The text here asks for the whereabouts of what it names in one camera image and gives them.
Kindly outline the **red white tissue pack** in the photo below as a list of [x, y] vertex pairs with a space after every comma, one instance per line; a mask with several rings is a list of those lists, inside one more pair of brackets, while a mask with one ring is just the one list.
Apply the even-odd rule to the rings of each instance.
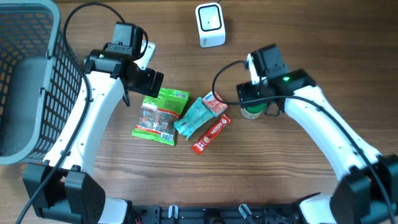
[[228, 109], [228, 105], [218, 101], [216, 97], [222, 100], [217, 93], [215, 93], [214, 95], [212, 92], [209, 92], [202, 98], [202, 103], [210, 110], [210, 112], [214, 116], [219, 116]]

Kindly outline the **green lid jar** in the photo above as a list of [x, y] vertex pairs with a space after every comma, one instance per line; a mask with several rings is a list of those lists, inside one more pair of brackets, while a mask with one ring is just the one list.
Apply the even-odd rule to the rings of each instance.
[[247, 106], [247, 107], [241, 108], [241, 114], [246, 119], [257, 119], [262, 114], [265, 107], [266, 107], [265, 103], [260, 104], [260, 105], [255, 105], [255, 106]]

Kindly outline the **green candy bag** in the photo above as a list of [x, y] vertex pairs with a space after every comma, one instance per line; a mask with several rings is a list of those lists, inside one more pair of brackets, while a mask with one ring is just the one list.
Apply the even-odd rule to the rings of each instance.
[[175, 122], [188, 98], [189, 92], [170, 88], [161, 88], [157, 98], [145, 96], [132, 135], [174, 146]]

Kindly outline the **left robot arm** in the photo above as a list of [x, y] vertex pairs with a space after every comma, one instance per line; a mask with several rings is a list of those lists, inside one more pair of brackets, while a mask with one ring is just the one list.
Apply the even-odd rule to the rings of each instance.
[[83, 83], [61, 134], [41, 164], [23, 175], [29, 201], [40, 218], [67, 223], [139, 223], [129, 200], [108, 197], [93, 179], [98, 146], [119, 101], [133, 91], [159, 95], [163, 74], [149, 69], [154, 53], [143, 28], [117, 22], [113, 39], [86, 57]]

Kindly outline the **teal snack packet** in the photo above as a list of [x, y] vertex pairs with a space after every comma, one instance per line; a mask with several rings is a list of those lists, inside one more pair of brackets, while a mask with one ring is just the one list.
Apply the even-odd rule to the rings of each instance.
[[198, 97], [191, 105], [184, 117], [175, 122], [176, 130], [187, 139], [203, 124], [214, 118], [215, 114], [202, 101], [202, 97]]

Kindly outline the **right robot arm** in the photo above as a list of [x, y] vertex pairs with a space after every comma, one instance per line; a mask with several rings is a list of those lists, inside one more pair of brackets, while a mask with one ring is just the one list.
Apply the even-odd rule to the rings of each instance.
[[243, 109], [275, 103], [324, 153], [338, 186], [298, 204], [305, 223], [380, 223], [397, 218], [397, 156], [383, 156], [335, 111], [303, 69], [290, 71], [279, 48], [248, 54], [249, 82], [237, 85]]

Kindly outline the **red coffee stick sachet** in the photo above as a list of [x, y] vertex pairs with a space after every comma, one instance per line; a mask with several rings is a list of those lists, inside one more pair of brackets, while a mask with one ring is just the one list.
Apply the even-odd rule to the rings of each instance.
[[192, 150], [200, 155], [214, 140], [223, 128], [231, 122], [230, 118], [223, 114], [221, 118], [192, 146]]

